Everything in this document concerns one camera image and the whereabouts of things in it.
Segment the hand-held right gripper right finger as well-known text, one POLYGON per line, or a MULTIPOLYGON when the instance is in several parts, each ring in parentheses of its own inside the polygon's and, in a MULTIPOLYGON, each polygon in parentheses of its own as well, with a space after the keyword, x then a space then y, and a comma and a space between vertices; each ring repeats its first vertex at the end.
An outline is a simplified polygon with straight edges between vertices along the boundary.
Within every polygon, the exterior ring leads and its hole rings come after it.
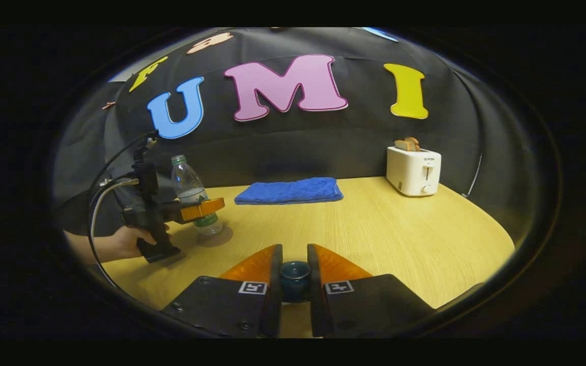
POLYGON ((307 261, 314 338, 385 338, 436 314, 393 274, 374 276, 317 244, 307 261))

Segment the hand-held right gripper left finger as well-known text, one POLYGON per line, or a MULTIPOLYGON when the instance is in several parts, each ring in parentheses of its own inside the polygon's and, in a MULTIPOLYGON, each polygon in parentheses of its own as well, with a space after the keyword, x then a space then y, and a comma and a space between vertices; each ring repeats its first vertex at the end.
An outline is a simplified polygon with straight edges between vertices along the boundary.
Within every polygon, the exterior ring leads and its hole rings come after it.
POLYGON ((267 247, 221 277, 199 276, 160 312, 214 338, 280 336, 283 247, 267 247))

